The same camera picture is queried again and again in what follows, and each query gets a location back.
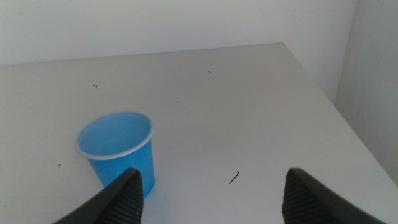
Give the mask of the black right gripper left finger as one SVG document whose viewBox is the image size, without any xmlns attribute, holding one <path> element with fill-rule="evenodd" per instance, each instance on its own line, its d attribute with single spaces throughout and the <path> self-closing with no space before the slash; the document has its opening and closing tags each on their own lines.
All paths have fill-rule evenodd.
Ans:
<svg viewBox="0 0 398 224">
<path fill-rule="evenodd" d="M 141 173 L 136 168 L 128 168 L 102 191 L 56 223 L 140 224 L 143 208 Z"/>
</svg>

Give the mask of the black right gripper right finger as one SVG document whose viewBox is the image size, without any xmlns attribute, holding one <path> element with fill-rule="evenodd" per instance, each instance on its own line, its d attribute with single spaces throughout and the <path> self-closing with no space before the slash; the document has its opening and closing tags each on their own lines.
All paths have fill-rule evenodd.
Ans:
<svg viewBox="0 0 398 224">
<path fill-rule="evenodd" d="M 383 224 L 300 168 L 287 172 L 282 217 L 287 224 Z"/>
</svg>

